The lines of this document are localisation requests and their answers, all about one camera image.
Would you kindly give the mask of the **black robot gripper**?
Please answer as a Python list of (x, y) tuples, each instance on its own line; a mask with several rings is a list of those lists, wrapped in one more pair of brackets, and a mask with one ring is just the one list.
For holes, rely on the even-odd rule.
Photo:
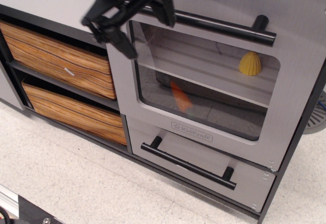
[[(82, 25), (95, 30), (95, 38), (99, 43), (110, 43), (128, 59), (136, 59), (138, 54), (128, 37), (118, 26), (131, 19), (146, 5), (149, 5), (159, 20), (166, 26), (173, 27), (176, 22), (173, 0), (95, 0)], [(93, 24), (107, 29), (95, 29)]]

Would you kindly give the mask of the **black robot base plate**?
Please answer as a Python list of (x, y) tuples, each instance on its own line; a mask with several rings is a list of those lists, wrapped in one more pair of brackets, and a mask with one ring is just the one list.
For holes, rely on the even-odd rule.
[(1, 208), (8, 215), (1, 223), (64, 223), (20, 195), (16, 199), (1, 197)]

